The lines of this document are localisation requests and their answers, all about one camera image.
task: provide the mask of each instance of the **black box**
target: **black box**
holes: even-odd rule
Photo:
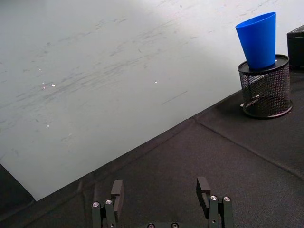
[[[289,67],[304,70],[304,25],[287,33]]]

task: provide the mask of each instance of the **black fabric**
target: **black fabric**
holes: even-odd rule
[[[34,202],[29,192],[0,165],[0,221]]]
[[[237,228],[303,227],[304,77],[292,78],[291,114],[250,119],[242,114],[242,99],[236,93],[11,216],[0,227],[90,228],[92,202],[108,198],[116,179],[123,179],[125,186],[120,227],[151,221],[206,227],[196,197],[197,176],[208,179],[213,194],[232,198]],[[285,143],[294,144],[292,150]]]
[[[247,118],[241,92],[195,116],[195,119],[249,152],[304,180],[304,75],[292,74],[289,114],[272,120]]]

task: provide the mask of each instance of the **blue plastic cup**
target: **blue plastic cup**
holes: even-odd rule
[[[249,68],[268,67],[276,60],[276,13],[267,13],[236,26]]]

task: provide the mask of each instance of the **scratch mark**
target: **scratch mark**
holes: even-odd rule
[[[20,97],[20,96],[23,96],[23,95],[25,95],[25,93],[19,94],[18,96],[16,96],[16,98]]]
[[[195,6],[195,4],[190,5],[190,6],[186,7],[186,8],[185,8],[185,10],[188,10],[188,9],[190,9],[190,8],[194,7],[194,6]]]
[[[24,98],[18,99],[17,102],[20,102],[20,101],[24,101],[24,100],[30,99],[31,97],[34,97],[34,96],[35,96],[35,95],[33,95],[33,94],[28,95],[28,97],[24,97]]]
[[[250,9],[247,9],[246,11],[248,11],[248,12],[249,12],[249,11],[251,11],[252,9],[253,9],[253,8],[250,8]]]
[[[59,39],[58,42],[62,42],[62,41],[70,40],[70,39],[71,39],[71,37],[63,38],[63,39]]]
[[[77,74],[71,73],[71,74],[69,75],[69,77],[65,77],[64,79],[62,79],[62,80],[61,80],[61,83],[62,83],[62,82],[65,82],[65,81],[67,81],[67,80],[69,80],[69,79],[71,79],[71,78],[73,78],[74,76],[82,75],[83,73],[84,73],[84,72],[77,73]]]
[[[156,8],[160,7],[160,6],[161,6],[162,4],[164,4],[164,3],[166,3],[166,0],[161,1],[161,2],[156,6]]]
[[[269,1],[270,1],[270,0],[267,0],[267,1],[262,2],[261,4],[259,4],[258,7],[263,6],[265,3],[268,3]]]
[[[121,22],[124,22],[124,21],[126,21],[127,19],[122,19],[122,20],[120,20],[119,22],[118,22],[118,24],[119,23],[121,23]]]
[[[130,66],[130,65],[132,65],[134,63],[137,63],[139,61],[139,59],[140,58],[134,59],[134,60],[129,60],[129,61],[126,61],[124,63],[119,63],[119,64],[114,64],[114,65],[111,65],[111,66],[106,66],[104,68],[104,70],[105,70],[104,74],[106,76],[117,74],[117,73],[119,73],[122,70],[123,67],[128,67],[128,66]]]
[[[4,155],[2,155],[1,157],[0,157],[0,161],[2,160],[2,158],[4,158],[4,156],[5,155],[7,155],[9,152],[7,151],[6,153],[4,153]]]
[[[19,156],[20,156],[20,155],[19,155],[19,151],[18,151],[18,150],[16,150],[16,149],[11,149],[11,150],[15,152],[15,154],[16,154],[16,156],[17,156],[17,157],[19,157]]]
[[[88,84],[89,82],[92,82],[92,81],[95,81],[96,80],[96,78],[95,77],[93,77],[93,78],[91,78],[91,79],[89,79],[89,80],[86,80],[85,82],[82,82],[82,83],[80,83],[82,86],[85,86],[86,84]]]
[[[173,18],[173,19],[171,19],[171,20],[169,20],[169,21],[167,21],[167,22],[165,22],[165,23],[162,23],[162,24],[160,24],[159,26],[156,26],[156,27],[152,28],[151,30],[149,30],[149,31],[147,31],[147,32],[144,32],[144,33],[140,34],[139,36],[140,36],[141,38],[142,38],[142,37],[144,37],[144,38],[149,38],[149,37],[155,37],[155,36],[157,36],[157,35],[161,35],[161,33],[156,34],[156,35],[152,35],[152,33],[153,33],[154,31],[156,31],[157,29],[166,28],[166,27],[169,27],[169,26],[174,25],[174,23],[172,23],[172,22],[176,21],[176,20],[179,19],[179,18],[181,18],[181,16],[175,17],[175,18]]]
[[[92,32],[87,32],[85,34],[83,34],[83,37],[87,36],[87,35],[90,35]]]
[[[100,20],[97,24],[95,24],[96,29],[101,28],[105,24],[104,20]]]
[[[79,79],[77,79],[77,80],[75,80],[75,81],[73,81],[73,82],[71,82],[71,83],[69,83],[67,85],[64,85],[64,86],[60,87],[58,90],[54,91],[53,93],[44,96],[44,99],[48,99],[48,98],[50,98],[50,97],[52,97],[52,96],[54,96],[54,95],[56,95],[58,93],[61,93],[61,92],[65,91],[65,90],[67,90],[68,88],[70,88],[73,85],[75,85],[77,82],[79,82],[81,80],[84,80],[86,77],[87,76],[81,77],[81,78],[79,78]]]
[[[181,94],[178,94],[177,96],[175,96],[175,97],[173,97],[173,98],[169,99],[168,101],[166,101],[166,102],[162,103],[162,105],[164,105],[165,103],[168,103],[168,102],[172,101],[173,99],[175,99],[175,98],[177,98],[177,97],[179,97],[179,96],[181,96],[181,95],[185,94],[186,92],[188,92],[188,91],[185,91],[185,92],[183,92],[183,93],[181,93]]]
[[[64,137],[62,138],[60,141],[63,142],[63,141],[67,141],[68,137]]]
[[[116,55],[116,54],[121,53],[122,51],[123,51],[123,50],[121,50],[121,49],[117,49],[116,51],[112,52],[109,56],[112,57],[112,56],[114,56],[114,55]]]
[[[84,103],[82,103],[79,108],[82,108],[83,106],[85,106],[88,103],[88,101],[85,101]]]

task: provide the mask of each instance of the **black tablecloth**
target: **black tablecloth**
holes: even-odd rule
[[[0,221],[34,202],[32,195],[0,165]]]
[[[240,92],[11,216],[0,227],[90,228],[91,204],[123,179],[120,227],[207,224],[196,177],[233,199],[238,228],[304,227],[304,74],[292,73],[291,113],[245,116]]]

